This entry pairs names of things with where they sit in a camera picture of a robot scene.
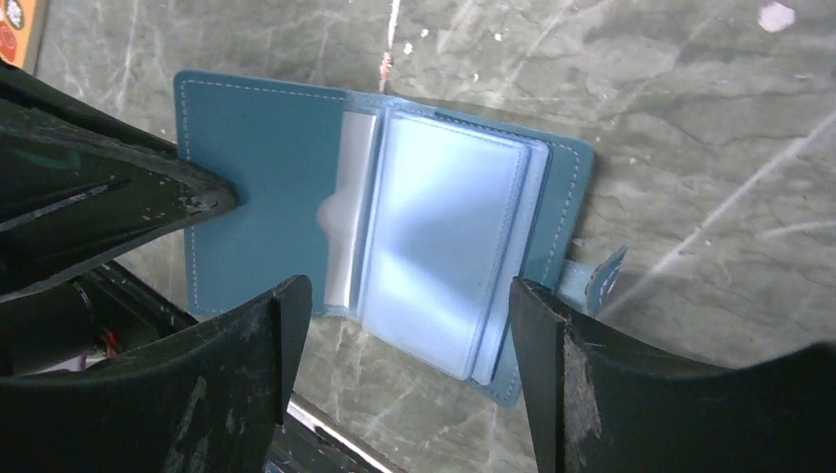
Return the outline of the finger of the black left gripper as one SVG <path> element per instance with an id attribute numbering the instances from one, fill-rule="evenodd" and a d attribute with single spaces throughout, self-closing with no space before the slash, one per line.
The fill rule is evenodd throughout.
<path id="1" fill-rule="evenodd" d="M 233 210 L 223 178 L 175 145 L 1 67 L 1 297 L 48 290 Z"/>

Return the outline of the blue leather card holder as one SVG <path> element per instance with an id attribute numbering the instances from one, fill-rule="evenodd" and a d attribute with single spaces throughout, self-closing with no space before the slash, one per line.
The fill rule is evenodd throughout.
<path id="1" fill-rule="evenodd" d="M 174 101 L 179 158 L 239 199 L 185 231 L 196 315 L 304 274 L 314 314 L 357 319 L 511 407 L 522 390 L 512 281 L 595 315 L 624 259 L 567 256 L 592 176 L 586 142 L 394 96 L 201 71 L 176 74 Z"/>

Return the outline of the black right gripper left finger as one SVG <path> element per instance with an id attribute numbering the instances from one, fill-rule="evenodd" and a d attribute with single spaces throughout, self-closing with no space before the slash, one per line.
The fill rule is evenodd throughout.
<path id="1" fill-rule="evenodd" d="M 304 275 L 81 372 L 1 381 L 5 472 L 260 472 L 312 315 Z"/>

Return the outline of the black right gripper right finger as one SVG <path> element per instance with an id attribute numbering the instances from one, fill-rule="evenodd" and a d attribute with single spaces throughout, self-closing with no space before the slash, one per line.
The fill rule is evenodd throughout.
<path id="1" fill-rule="evenodd" d="M 541 472 L 831 472 L 835 346 L 701 363 L 516 279 L 510 321 Z"/>

